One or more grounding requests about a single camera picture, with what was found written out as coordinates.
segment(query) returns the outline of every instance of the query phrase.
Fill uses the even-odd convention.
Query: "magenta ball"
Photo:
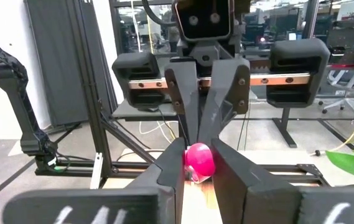
[[[203,143],[195,143],[185,152],[185,165],[192,166],[197,174],[210,177],[215,172],[213,154]]]

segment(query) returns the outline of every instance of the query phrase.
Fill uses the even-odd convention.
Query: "floor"
[[[270,120],[273,117],[281,117],[281,113],[282,109],[273,108],[265,103],[252,103],[250,113],[246,115],[246,117],[252,119],[243,121],[241,119],[244,116],[238,116],[238,120],[232,121],[221,133],[220,137],[227,144],[238,150],[291,150],[284,142],[274,123]],[[316,119],[334,119],[328,120],[327,123],[343,137],[347,138],[354,130],[354,124],[351,124],[350,120],[353,116],[354,114],[351,111],[340,111],[339,108],[330,109],[327,114],[322,114],[318,105],[312,105],[306,109],[293,109],[288,131],[298,147],[292,150],[311,153],[316,149],[326,150],[340,145],[342,143],[341,140],[323,127]],[[163,149],[169,144],[159,129],[151,131],[157,127],[156,122],[142,122],[141,130],[139,130],[139,122],[121,122],[152,149]],[[174,132],[177,133],[177,123],[171,122],[170,125]],[[171,140],[168,130],[166,128],[163,129],[164,134]],[[50,138],[55,140],[61,134],[53,134]],[[108,134],[108,140],[111,156],[115,160],[126,147],[110,134]],[[28,164],[32,158],[19,154],[17,150],[12,149],[16,142],[17,140],[0,140],[0,223],[1,210],[6,202],[21,192],[34,189],[89,187],[90,178],[35,176],[35,165]],[[81,128],[74,130],[62,140],[59,144],[59,151],[63,154],[93,158],[95,149],[89,125],[83,124]],[[342,151],[348,152],[349,148],[344,147]],[[9,179],[18,171],[20,175],[10,181]]]

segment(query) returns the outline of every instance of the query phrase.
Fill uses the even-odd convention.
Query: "office chair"
[[[344,98],[337,100],[323,107],[322,113],[327,113],[327,109],[340,106],[340,110],[344,110],[348,106],[354,112],[354,101],[347,98],[350,93],[354,93],[354,73],[348,70],[341,70],[338,73],[336,70],[329,71],[327,81],[330,85],[344,90]]]

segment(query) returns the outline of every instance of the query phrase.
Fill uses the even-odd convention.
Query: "metal rail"
[[[290,73],[290,74],[255,74],[250,77],[250,85],[301,85],[307,84],[310,78],[309,73]],[[212,84],[211,77],[199,78],[197,80],[200,87],[210,87]],[[132,80],[129,83],[131,90],[153,90],[167,89],[165,78],[152,80]]]

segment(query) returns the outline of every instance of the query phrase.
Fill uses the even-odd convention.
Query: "pink ball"
[[[213,154],[203,143],[195,143],[185,151],[185,167],[192,172],[194,182],[202,182],[215,173]]]

